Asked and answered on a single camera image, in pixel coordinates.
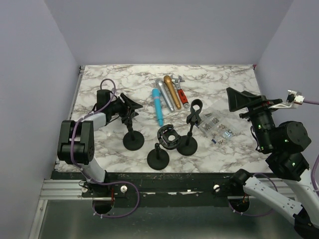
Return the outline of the teal microphone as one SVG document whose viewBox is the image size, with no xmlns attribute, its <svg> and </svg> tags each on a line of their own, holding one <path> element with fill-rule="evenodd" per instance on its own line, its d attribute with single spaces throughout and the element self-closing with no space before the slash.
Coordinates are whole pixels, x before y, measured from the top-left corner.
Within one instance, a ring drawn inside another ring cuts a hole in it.
<svg viewBox="0 0 319 239">
<path fill-rule="evenodd" d="M 159 126 L 163 126 L 163 115 L 161 110 L 160 91 L 157 88 L 152 89 L 152 97 L 154 100 L 155 111 Z"/>
</svg>

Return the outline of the silver microphone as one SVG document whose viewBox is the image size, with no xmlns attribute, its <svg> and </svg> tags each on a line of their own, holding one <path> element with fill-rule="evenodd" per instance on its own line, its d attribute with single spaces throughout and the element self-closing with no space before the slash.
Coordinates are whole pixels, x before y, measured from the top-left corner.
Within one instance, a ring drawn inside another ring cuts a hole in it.
<svg viewBox="0 0 319 239">
<path fill-rule="evenodd" d="M 156 86 L 159 89 L 162 97 L 164 98 L 164 101 L 166 102 L 167 107 L 169 108 L 169 110 L 171 112 L 174 112 L 174 106 L 169 98 L 169 95 L 168 95 L 166 89 L 165 89 L 163 80 L 161 80 L 160 78 L 157 78 L 155 80 L 155 83 L 156 83 Z"/>
</svg>

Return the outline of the gold microphone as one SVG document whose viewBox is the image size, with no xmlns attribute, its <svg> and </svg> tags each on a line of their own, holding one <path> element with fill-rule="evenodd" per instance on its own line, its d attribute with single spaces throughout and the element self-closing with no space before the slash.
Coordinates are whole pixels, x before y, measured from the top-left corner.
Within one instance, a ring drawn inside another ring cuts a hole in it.
<svg viewBox="0 0 319 239">
<path fill-rule="evenodd" d="M 171 77 L 169 75 L 165 75 L 163 80 L 164 80 L 164 82 L 165 82 L 165 84 L 166 84 L 166 86 L 167 86 L 167 88 L 168 88 L 168 90 L 170 92 L 170 95 L 171 95 L 171 97 L 173 99 L 173 102 L 174 102 L 176 108 L 178 110 L 180 110 L 181 109 L 181 104 L 180 104 L 180 101 L 179 101 L 178 96 L 176 94 L 175 88 L 173 86 L 173 81 L 172 81 Z"/>
</svg>

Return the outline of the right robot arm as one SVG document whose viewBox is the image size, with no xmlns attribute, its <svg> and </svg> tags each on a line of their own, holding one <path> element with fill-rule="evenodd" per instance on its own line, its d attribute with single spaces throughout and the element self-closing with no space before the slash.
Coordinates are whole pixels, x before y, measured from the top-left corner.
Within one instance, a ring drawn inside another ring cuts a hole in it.
<svg viewBox="0 0 319 239">
<path fill-rule="evenodd" d="M 319 185 L 315 180 L 316 165 L 310 168 L 302 152 L 311 144 L 308 132 L 301 122 L 287 121 L 275 126 L 272 112 L 295 109 L 305 103 L 298 91 L 289 90 L 286 101 L 269 100 L 264 95 L 226 89 L 230 112 L 247 108 L 239 117 L 252 124 L 258 152 L 267 154 L 266 163 L 271 171 L 294 192 L 297 201 L 280 194 L 262 183 L 244 169 L 229 180 L 229 189 L 235 195 L 243 192 L 259 199 L 277 211 L 294 226 L 304 239 L 319 237 Z"/>
</svg>

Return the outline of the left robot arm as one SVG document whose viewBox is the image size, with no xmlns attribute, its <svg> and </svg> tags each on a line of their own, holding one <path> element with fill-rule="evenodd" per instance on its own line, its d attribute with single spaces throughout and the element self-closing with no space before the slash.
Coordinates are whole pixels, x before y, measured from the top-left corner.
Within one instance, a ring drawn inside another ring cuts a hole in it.
<svg viewBox="0 0 319 239">
<path fill-rule="evenodd" d="M 140 149 L 144 136 L 133 129 L 133 118 L 139 114 L 136 110 L 143 106 L 121 93 L 119 97 L 111 90 L 98 90 L 95 108 L 79 121 L 64 120 L 61 123 L 57 157 L 69 165 L 77 167 L 88 183 L 94 184 L 93 190 L 98 196 L 110 193 L 111 185 L 107 171 L 94 159 L 94 132 L 112 121 L 112 116 L 119 116 L 128 132 L 123 137 L 123 145 L 129 151 Z"/>
</svg>

